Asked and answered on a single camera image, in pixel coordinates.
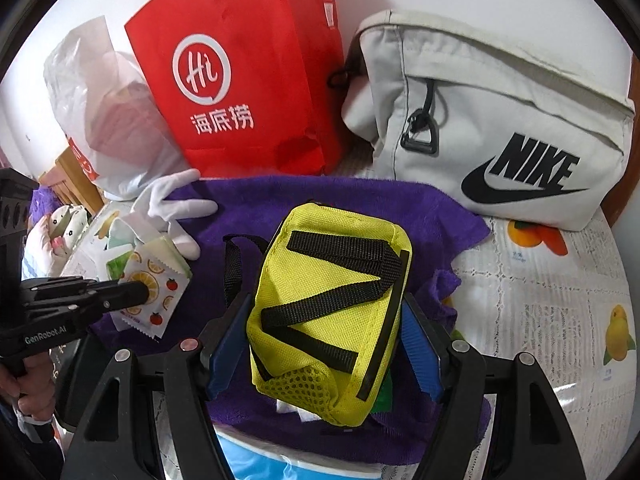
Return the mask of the person's left hand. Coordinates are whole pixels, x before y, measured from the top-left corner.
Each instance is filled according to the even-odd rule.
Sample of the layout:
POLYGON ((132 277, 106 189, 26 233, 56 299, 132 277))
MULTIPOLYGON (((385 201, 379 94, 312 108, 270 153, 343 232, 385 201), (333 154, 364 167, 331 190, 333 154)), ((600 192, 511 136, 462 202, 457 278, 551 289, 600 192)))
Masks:
POLYGON ((48 352, 24 359, 26 374, 16 378, 1 370, 1 395, 16 403, 18 410, 36 422, 50 422, 55 408, 53 363, 48 352))

